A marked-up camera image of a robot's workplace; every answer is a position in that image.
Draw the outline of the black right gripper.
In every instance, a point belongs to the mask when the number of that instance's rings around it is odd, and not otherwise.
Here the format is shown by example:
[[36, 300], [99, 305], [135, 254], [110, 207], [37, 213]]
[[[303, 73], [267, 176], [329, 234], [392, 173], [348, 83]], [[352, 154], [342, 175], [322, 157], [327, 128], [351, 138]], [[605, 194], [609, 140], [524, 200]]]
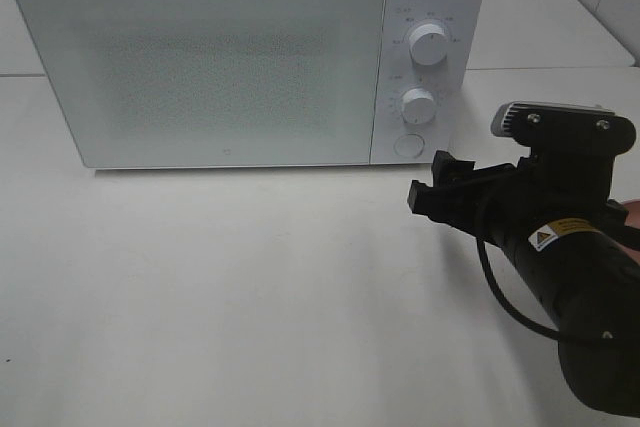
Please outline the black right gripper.
[[476, 228], [475, 236], [485, 242], [508, 242], [526, 239], [550, 221], [591, 219], [605, 207], [612, 175], [611, 155], [532, 150], [480, 200], [480, 188], [466, 185], [478, 180], [475, 162], [438, 150], [433, 186], [413, 180], [408, 206], [415, 215], [457, 230]]

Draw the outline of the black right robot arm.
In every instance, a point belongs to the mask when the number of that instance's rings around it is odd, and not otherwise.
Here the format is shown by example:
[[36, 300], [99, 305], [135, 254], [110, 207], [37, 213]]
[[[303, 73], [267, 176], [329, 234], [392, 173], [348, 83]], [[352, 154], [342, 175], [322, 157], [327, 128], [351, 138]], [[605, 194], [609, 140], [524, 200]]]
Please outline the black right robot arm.
[[[562, 374], [584, 405], [639, 413], [639, 232], [613, 201], [615, 156], [535, 148], [517, 164], [476, 168], [438, 152], [433, 181], [413, 181], [412, 213], [471, 235], [485, 279], [517, 322], [557, 344]], [[550, 318], [520, 312], [500, 288], [499, 248]]]

